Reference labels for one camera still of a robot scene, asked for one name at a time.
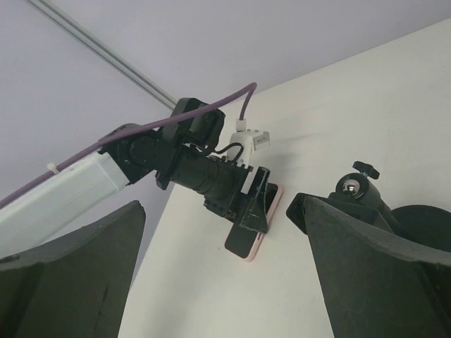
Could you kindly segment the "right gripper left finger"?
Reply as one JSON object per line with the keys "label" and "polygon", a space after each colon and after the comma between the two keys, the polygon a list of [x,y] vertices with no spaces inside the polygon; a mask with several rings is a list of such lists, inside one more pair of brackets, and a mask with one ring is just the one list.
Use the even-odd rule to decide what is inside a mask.
{"label": "right gripper left finger", "polygon": [[1,259],[2,337],[117,337],[146,214],[131,201]]}

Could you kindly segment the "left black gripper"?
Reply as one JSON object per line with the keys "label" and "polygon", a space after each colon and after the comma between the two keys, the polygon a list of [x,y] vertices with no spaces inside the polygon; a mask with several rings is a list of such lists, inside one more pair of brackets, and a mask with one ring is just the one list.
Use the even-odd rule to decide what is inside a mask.
{"label": "left black gripper", "polygon": [[[174,182],[204,197],[204,206],[216,215],[235,220],[239,214],[242,188],[253,167],[224,161],[215,156],[181,154],[168,170],[156,173],[156,183],[166,188]],[[268,232],[266,193],[270,170],[258,167],[245,197],[239,226],[259,233]]]}

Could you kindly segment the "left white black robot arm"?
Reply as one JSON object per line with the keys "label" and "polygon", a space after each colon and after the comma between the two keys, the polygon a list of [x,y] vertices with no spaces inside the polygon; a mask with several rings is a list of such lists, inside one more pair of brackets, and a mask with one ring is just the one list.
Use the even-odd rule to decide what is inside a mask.
{"label": "left white black robot arm", "polygon": [[262,237],[269,229],[270,172],[250,165],[254,132],[243,122],[229,145],[218,149],[224,120],[218,108],[184,98],[164,125],[123,125],[91,149],[51,165],[1,202],[1,255],[41,244],[148,174],[154,174],[160,189],[175,183],[202,195],[207,210]]}

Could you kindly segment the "black phone stand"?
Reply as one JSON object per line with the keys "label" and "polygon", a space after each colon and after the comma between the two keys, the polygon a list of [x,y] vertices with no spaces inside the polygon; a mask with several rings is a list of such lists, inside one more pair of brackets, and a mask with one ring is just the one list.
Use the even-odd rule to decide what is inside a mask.
{"label": "black phone stand", "polygon": [[355,161],[355,173],[343,176],[330,199],[376,209],[397,236],[442,251],[450,251],[450,212],[427,205],[390,209],[370,181],[380,173],[372,165]]}

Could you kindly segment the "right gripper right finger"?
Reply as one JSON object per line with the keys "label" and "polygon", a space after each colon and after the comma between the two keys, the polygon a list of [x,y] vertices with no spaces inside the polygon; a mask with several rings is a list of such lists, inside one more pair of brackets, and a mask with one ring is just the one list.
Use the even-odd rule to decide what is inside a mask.
{"label": "right gripper right finger", "polygon": [[309,240],[335,337],[450,336],[450,213],[375,209],[299,193],[287,217]]}

